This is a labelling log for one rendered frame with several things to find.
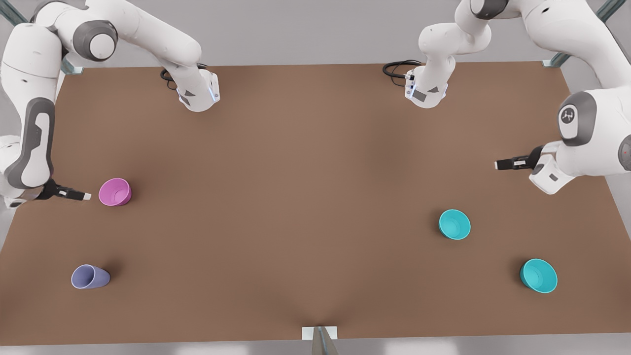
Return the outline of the pink bowl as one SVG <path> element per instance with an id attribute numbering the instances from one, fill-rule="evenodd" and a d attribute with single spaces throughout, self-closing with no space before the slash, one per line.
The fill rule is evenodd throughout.
<path id="1" fill-rule="evenodd" d="M 125 179 L 113 178 L 102 184 L 98 196 L 106 206 L 124 205 L 131 199 L 132 189 Z"/>

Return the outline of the lavender blue bowl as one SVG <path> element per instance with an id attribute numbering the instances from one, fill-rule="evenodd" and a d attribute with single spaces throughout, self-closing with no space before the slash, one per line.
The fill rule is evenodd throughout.
<path id="1" fill-rule="evenodd" d="M 110 281 L 110 274 L 106 270 L 85 264 L 77 267 L 72 273 L 71 284 L 78 289 L 104 287 Z"/>

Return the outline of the teal bowl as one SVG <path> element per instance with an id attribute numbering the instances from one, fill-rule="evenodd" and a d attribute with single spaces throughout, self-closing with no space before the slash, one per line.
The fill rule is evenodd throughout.
<path id="1" fill-rule="evenodd" d="M 539 293 L 550 293 L 558 286 L 554 267 L 545 260 L 533 258 L 526 261 L 519 272 L 522 283 Z"/>
<path id="2" fill-rule="evenodd" d="M 471 222 L 464 212 L 449 209 L 439 217 L 439 231 L 450 240 L 464 240 L 471 232 Z"/>

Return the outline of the silver frame post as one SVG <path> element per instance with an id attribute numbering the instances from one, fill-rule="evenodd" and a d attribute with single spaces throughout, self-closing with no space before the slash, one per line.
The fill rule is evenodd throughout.
<path id="1" fill-rule="evenodd" d="M 311 355 L 340 355 L 335 339 L 338 339 L 337 326 L 302 327 L 302 340 L 312 342 Z"/>
<path id="2" fill-rule="evenodd" d="M 31 20 L 28 20 L 23 16 L 16 7 L 14 7 L 9 0 L 0 0 L 0 14 L 7 19 L 11 25 L 16 26 L 20 23 L 28 23 Z M 81 75 L 83 73 L 83 67 L 75 67 L 66 59 L 66 55 L 68 54 L 68 50 L 62 47 L 62 62 L 61 62 L 61 72 L 65 75 Z"/>
<path id="3" fill-rule="evenodd" d="M 596 16 L 604 24 L 615 14 L 620 7 L 622 7 L 627 0 L 606 0 L 603 5 L 596 11 Z M 568 59 L 570 55 L 558 52 L 551 59 L 545 59 L 541 61 L 542 66 L 546 68 L 560 68 Z"/>

